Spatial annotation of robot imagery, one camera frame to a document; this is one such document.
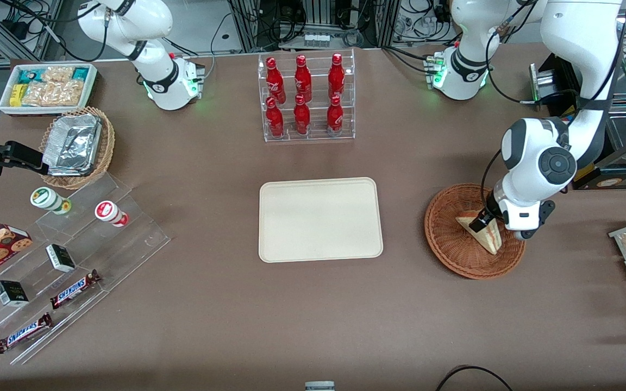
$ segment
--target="snickers bar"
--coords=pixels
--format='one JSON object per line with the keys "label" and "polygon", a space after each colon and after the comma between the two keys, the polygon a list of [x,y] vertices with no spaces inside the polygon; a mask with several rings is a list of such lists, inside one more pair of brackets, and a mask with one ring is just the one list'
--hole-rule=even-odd
{"label": "snickers bar", "polygon": [[63,290],[62,293],[50,299],[50,302],[52,302],[52,309],[56,310],[65,302],[74,299],[74,297],[89,288],[91,285],[95,284],[98,280],[100,280],[100,275],[98,275],[98,272],[94,269],[89,274],[84,275],[84,278],[74,283],[74,285],[68,287]]}
{"label": "snickers bar", "polygon": [[0,339],[0,354],[13,348],[13,346],[20,341],[23,341],[38,331],[47,329],[48,327],[52,327],[52,318],[50,317],[50,314],[46,312],[40,319],[32,322],[26,327],[23,327],[19,331],[15,332],[15,334],[11,334],[8,338]]}

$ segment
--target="beige tray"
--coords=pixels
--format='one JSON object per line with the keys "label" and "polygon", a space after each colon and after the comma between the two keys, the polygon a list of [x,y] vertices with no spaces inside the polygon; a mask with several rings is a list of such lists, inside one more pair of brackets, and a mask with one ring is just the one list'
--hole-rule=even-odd
{"label": "beige tray", "polygon": [[374,258],[382,252],[371,178],[269,182],[260,188],[264,262]]}

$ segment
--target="red lid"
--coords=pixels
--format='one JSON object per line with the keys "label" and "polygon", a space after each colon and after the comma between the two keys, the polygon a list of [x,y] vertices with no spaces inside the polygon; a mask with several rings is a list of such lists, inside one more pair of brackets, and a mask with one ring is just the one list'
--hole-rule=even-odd
{"label": "red lid", "polygon": [[112,202],[103,201],[96,207],[96,216],[98,218],[108,217],[112,213]]}

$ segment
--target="metal rack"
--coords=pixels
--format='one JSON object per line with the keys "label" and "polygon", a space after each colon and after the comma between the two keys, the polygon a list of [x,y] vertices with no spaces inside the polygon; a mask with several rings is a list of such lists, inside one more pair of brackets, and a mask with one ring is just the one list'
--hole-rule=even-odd
{"label": "metal rack", "polygon": [[[48,212],[28,228],[33,245],[23,257],[0,267],[0,280],[20,282],[30,302],[23,307],[7,307],[0,302],[0,339],[46,312],[54,326],[13,346],[2,355],[3,359],[10,364],[31,359],[170,241],[134,202],[130,191],[105,173],[69,197],[69,213],[59,216]],[[129,215],[129,223],[117,228],[95,218],[94,209],[102,200],[117,204]],[[67,248],[76,264],[73,272],[62,273],[52,267],[45,251],[50,243]],[[51,297],[94,269],[102,278],[99,282],[62,307],[52,309]]]}

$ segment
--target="small black box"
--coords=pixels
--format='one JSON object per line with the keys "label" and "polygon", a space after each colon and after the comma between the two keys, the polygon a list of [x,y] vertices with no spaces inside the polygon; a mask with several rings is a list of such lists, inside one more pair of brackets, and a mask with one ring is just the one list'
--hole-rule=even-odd
{"label": "small black box", "polygon": [[23,307],[28,304],[28,297],[23,292],[20,282],[0,280],[0,300],[3,305]]}
{"label": "small black box", "polygon": [[52,262],[52,267],[65,273],[74,271],[76,265],[74,265],[74,261],[72,261],[72,257],[69,255],[67,248],[52,243],[48,245],[45,250],[47,250],[47,257],[49,257],[50,262]]}

